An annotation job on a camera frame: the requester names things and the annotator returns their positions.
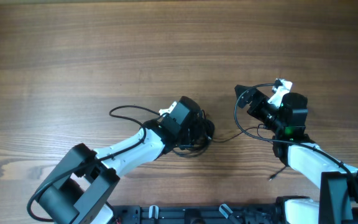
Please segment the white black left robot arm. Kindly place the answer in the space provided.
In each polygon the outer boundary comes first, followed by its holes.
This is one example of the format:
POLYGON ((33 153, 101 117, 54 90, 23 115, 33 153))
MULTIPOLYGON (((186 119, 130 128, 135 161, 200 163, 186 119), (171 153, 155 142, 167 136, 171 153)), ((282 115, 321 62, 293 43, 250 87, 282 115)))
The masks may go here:
POLYGON ((117 218, 108 198, 121 177, 169 152, 197 157, 213 138, 214 124, 189 97, 155 115, 112 146, 73 146, 27 202, 29 216, 50 223, 112 223, 117 218))

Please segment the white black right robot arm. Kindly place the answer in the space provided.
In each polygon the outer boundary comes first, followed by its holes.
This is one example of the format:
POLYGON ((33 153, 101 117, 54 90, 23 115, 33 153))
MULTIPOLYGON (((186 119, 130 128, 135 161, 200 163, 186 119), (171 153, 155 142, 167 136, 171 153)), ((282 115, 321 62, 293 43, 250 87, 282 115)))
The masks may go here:
POLYGON ((307 97, 292 93, 283 84, 272 84, 268 97, 260 86, 235 87, 234 108, 247 107, 248 114, 273 132, 268 141, 275 157, 303 174, 320 190, 319 200, 279 197, 283 223, 358 223, 358 168, 323 151, 305 133, 307 97))

